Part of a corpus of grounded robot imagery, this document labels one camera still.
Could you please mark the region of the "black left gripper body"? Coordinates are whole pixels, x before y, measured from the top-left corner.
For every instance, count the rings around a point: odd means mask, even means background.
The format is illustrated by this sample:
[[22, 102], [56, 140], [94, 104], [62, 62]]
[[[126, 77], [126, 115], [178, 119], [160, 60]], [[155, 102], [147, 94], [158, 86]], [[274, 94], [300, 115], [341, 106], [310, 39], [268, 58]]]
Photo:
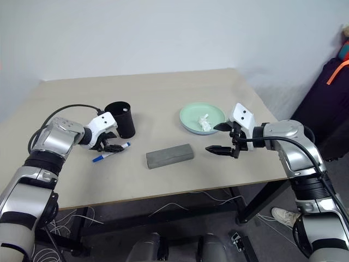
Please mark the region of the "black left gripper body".
[[100, 134], [97, 138], [96, 144], [90, 148], [90, 150], [95, 150], [98, 152], [104, 152], [104, 149], [106, 148], [106, 145], [110, 144], [109, 139], [117, 138], [116, 134], [113, 132], [103, 132]]

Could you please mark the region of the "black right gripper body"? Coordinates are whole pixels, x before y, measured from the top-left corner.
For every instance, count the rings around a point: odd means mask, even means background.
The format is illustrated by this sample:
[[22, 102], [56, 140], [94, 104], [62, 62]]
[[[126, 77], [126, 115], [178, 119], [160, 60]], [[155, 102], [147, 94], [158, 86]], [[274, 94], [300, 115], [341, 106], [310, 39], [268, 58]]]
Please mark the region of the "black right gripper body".
[[231, 154], [233, 158], [238, 158], [240, 151], [248, 150], [247, 142], [241, 141], [242, 139], [246, 139], [246, 135], [237, 122], [234, 121], [231, 124], [232, 130], [230, 131], [230, 137], [232, 138], [232, 145], [234, 146]]

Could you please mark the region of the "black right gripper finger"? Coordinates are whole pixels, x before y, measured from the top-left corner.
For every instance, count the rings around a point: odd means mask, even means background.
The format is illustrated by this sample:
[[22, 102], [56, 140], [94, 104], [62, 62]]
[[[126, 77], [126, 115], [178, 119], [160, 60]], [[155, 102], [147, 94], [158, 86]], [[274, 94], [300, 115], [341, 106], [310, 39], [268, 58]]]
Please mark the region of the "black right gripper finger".
[[205, 148], [206, 151], [219, 155], [219, 156], [231, 156], [232, 155], [232, 148], [231, 147], [224, 147], [219, 145], [212, 145], [207, 146]]
[[232, 127], [227, 122], [223, 122], [214, 126], [213, 129], [221, 132], [230, 132], [232, 130]]

